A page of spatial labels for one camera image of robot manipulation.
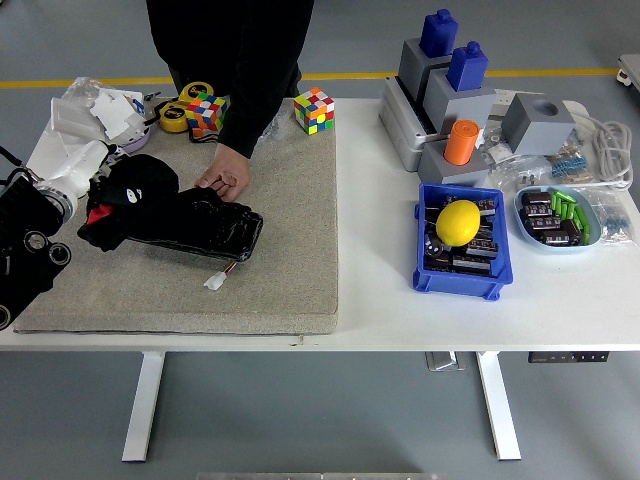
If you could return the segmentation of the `person's left hand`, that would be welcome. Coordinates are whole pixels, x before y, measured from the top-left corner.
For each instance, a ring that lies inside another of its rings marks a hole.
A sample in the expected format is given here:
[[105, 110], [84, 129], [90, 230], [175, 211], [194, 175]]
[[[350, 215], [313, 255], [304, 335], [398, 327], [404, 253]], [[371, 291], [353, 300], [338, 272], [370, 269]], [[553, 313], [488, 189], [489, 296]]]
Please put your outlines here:
[[233, 202], [249, 183], [249, 159], [230, 147], [218, 144], [211, 165], [194, 182], [194, 186], [212, 189], [222, 201]]

